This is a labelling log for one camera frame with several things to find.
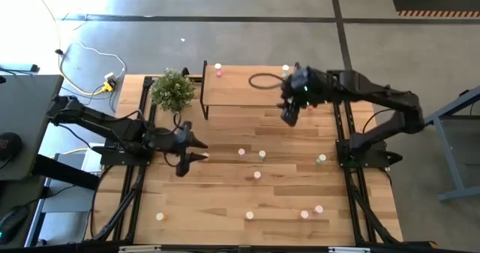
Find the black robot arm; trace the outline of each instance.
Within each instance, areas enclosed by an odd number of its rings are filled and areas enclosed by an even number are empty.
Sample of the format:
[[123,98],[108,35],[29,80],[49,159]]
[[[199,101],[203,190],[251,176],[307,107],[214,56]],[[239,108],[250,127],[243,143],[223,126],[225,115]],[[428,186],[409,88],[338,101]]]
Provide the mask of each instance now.
[[310,67],[297,68],[282,84],[282,119],[296,124],[301,108],[316,107],[327,102],[369,101],[395,110],[393,117],[370,131],[350,136],[352,154],[367,151],[372,145],[398,133],[414,134],[424,127],[419,97],[390,86],[372,83],[357,71],[322,72]]
[[[195,138],[191,122],[183,122],[177,130],[171,131],[147,123],[141,112],[137,112],[136,119],[128,116],[116,118],[84,106],[74,96],[56,96],[47,115],[54,125],[74,123],[105,137],[116,144],[117,152],[139,158],[149,155],[152,150],[179,155],[177,176],[187,174],[191,162],[206,158],[193,152],[187,153],[188,147],[208,148]],[[105,148],[94,147],[93,150],[102,154]]]

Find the wood grain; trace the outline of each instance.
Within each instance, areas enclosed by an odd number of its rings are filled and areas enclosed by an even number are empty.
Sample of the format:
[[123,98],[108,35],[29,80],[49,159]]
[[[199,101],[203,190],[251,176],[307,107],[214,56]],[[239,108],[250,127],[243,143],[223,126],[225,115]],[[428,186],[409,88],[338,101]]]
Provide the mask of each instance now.
[[[117,116],[138,108],[143,78],[125,77]],[[360,102],[352,104],[352,110],[361,130],[373,114],[372,106]],[[302,111],[298,126],[289,128],[279,118],[280,110],[213,107],[206,121],[198,99],[193,100],[192,106],[182,111],[182,119],[193,122],[195,135],[209,145],[206,151],[210,159],[193,163],[190,173],[178,178],[175,169],[168,167],[161,155],[155,155],[146,173],[135,243],[353,245],[344,175],[335,154],[332,113],[330,104]],[[156,117],[157,126],[173,126],[171,113],[158,110]],[[245,149],[245,157],[238,156],[239,148]],[[261,149],[267,153],[264,162],[258,156]],[[327,161],[316,165],[320,153],[327,155]],[[252,179],[256,170],[262,173],[259,180]],[[125,167],[113,167],[100,185],[94,208],[96,232],[118,206],[124,174]],[[391,234],[402,239],[388,179],[374,169],[365,170],[365,176],[372,209]],[[311,211],[316,205],[324,207],[323,214],[308,220],[299,218],[302,210]],[[255,215],[251,221],[245,218],[248,211]],[[168,219],[157,221],[158,212]],[[129,218],[130,208],[124,226]],[[360,219],[366,237],[361,212]]]
[[[282,77],[281,66],[222,65],[222,76],[217,77],[213,65],[207,65],[203,103],[209,106],[270,106],[281,102],[280,87],[277,89],[254,89],[248,83],[252,74],[270,73]],[[256,77],[252,82],[258,86],[279,83],[273,77]]]

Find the concrete floor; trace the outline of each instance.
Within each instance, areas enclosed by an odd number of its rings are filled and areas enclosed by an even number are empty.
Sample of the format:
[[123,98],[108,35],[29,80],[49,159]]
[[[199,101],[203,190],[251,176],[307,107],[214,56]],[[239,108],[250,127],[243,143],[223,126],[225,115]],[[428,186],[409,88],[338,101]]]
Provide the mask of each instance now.
[[[57,17],[71,14],[161,16],[333,17],[331,0],[46,0]],[[392,0],[340,0],[344,17],[398,18]],[[0,0],[0,17],[20,25],[0,29],[0,56],[26,60],[56,73],[57,48],[53,22],[38,0]],[[159,74],[166,67],[199,73],[204,59],[237,65],[283,65],[295,61],[321,69],[342,68],[335,24],[316,23],[129,23],[61,24],[62,46],[81,41],[115,53],[129,74]],[[427,116],[479,84],[479,26],[346,25],[354,69],[376,83],[411,90]],[[29,42],[20,41],[27,38]],[[72,46],[64,72],[93,90],[104,74],[118,73],[113,58]],[[92,107],[111,113],[108,101]],[[474,113],[480,113],[480,107]],[[379,115],[378,122],[387,120]],[[91,142],[101,141],[72,128]],[[441,248],[480,249],[480,197],[440,203],[437,194],[453,188],[446,161],[432,128],[415,135],[400,134],[388,147],[404,156],[391,168],[393,190],[405,240],[433,240]],[[40,152],[51,155],[82,146],[61,128],[49,128]],[[58,218],[67,221],[68,217]],[[73,238],[46,225],[42,238],[63,242]]]

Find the striped hazard tape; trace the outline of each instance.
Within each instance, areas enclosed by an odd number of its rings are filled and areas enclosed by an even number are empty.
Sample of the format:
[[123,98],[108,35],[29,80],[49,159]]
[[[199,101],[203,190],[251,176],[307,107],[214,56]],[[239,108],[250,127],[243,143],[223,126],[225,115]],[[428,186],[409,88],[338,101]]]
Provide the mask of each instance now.
[[401,17],[480,17],[478,11],[398,11]]

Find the potted plant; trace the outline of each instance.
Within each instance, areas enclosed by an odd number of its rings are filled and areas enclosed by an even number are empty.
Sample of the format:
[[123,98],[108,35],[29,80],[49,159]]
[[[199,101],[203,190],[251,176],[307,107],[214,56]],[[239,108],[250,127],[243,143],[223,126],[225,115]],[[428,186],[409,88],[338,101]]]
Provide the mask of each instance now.
[[162,110],[180,112],[195,98],[194,84],[181,71],[167,68],[151,85],[151,98]]

